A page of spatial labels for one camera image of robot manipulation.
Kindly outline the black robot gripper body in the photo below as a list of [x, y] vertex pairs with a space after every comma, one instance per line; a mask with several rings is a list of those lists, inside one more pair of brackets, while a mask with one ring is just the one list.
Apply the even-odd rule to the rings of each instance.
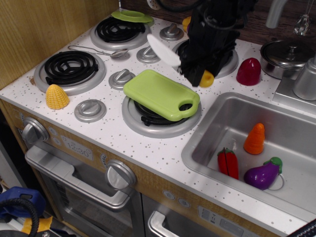
[[183, 73], [197, 66], [226, 62], [239, 37], [237, 21], [246, 21], [256, 0], [205, 0], [192, 12], [188, 29], [189, 41], [180, 53]]

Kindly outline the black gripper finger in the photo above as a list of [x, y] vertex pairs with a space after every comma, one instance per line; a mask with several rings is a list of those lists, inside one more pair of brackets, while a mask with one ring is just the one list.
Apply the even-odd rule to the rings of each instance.
[[190, 68], [185, 72], [185, 78], [191, 83], [193, 87], [198, 87], [204, 74], [204, 67], [197, 66]]
[[222, 61], [214, 62], [208, 66], [208, 70], [216, 79], [219, 79], [229, 74], [229, 63]]

